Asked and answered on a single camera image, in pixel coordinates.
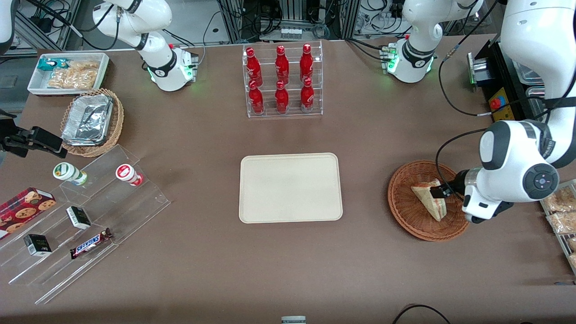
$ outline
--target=red cookie box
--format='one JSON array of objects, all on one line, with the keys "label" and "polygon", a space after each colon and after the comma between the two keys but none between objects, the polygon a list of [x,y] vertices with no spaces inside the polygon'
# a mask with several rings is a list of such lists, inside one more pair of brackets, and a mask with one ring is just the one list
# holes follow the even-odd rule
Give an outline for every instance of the red cookie box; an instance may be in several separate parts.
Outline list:
[{"label": "red cookie box", "polygon": [[53,195],[35,188],[28,188],[0,205],[0,240],[54,205]]}]

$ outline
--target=yellow panel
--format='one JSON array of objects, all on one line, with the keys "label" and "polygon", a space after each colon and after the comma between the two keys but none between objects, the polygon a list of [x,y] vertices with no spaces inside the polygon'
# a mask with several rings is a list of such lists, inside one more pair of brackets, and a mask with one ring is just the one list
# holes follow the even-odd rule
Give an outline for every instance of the yellow panel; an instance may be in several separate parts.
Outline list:
[{"label": "yellow panel", "polygon": [[[495,93],[492,96],[492,98],[490,98],[490,100],[488,101],[488,104],[490,104],[490,102],[492,100],[496,99],[499,96],[504,97],[504,99],[506,100],[506,103],[508,103],[508,97],[506,96],[506,92],[504,91],[504,88],[501,88],[500,90],[498,90],[497,93]],[[506,108],[498,111],[497,113],[492,115],[492,117],[494,117],[495,122],[497,122],[499,120],[514,120],[514,114],[512,113],[512,109],[510,108],[510,106],[507,106]]]}]

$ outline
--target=aluminum foil container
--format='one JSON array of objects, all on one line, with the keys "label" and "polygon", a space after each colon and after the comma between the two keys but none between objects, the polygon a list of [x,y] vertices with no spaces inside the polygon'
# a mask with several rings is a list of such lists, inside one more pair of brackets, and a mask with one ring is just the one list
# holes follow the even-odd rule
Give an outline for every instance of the aluminum foil container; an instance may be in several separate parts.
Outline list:
[{"label": "aluminum foil container", "polygon": [[113,106],[114,99],[107,95],[74,99],[62,131],[62,140],[72,146],[104,144]]}]

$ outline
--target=plastic bag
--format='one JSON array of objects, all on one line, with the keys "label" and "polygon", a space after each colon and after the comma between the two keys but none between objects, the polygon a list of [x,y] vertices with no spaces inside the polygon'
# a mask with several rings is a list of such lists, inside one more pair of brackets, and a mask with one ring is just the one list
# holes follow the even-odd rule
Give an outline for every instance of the plastic bag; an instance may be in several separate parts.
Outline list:
[{"label": "plastic bag", "polygon": [[99,67],[98,61],[68,61],[68,68],[54,69],[52,77],[48,80],[48,86],[63,89],[92,89]]},{"label": "plastic bag", "polygon": [[576,233],[576,212],[559,212],[547,218],[554,232],[558,234]]},{"label": "plastic bag", "polygon": [[572,249],[572,251],[576,252],[576,238],[569,239],[568,246]]},{"label": "plastic bag", "polygon": [[570,262],[570,264],[576,268],[576,253],[572,253],[568,256],[568,261]]},{"label": "plastic bag", "polygon": [[576,210],[576,197],[570,186],[556,190],[550,197],[542,199],[542,203],[550,213]]}]

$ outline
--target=acrylic bottle rack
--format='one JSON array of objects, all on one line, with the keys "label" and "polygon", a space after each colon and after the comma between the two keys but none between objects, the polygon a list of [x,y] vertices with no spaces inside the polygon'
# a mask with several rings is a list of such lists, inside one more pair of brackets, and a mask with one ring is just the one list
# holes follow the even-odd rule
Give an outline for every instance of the acrylic bottle rack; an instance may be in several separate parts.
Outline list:
[{"label": "acrylic bottle rack", "polygon": [[[302,46],[306,42],[291,42],[282,43],[285,48],[285,55],[290,64],[290,82],[286,85],[286,90],[289,95],[289,109],[285,115],[281,115],[276,110],[276,48],[270,48],[267,44],[250,44],[245,45],[242,52],[242,68],[244,69],[244,90],[246,93],[246,107],[248,117],[250,118],[265,118],[265,117],[278,117],[289,118],[294,116],[314,116],[322,115],[324,112],[323,107],[323,55],[322,55],[322,42],[307,42],[312,46],[312,57],[314,58],[312,74],[312,88],[314,89],[314,105],[312,111],[304,113],[301,109],[300,91],[303,87],[300,80],[300,57],[302,57]],[[254,48],[255,56],[260,61],[262,69],[263,84],[259,87],[264,99],[264,113],[262,115],[254,114],[252,106],[250,105],[250,98],[248,97],[248,70],[246,64],[248,57],[246,56],[246,48]]]}]

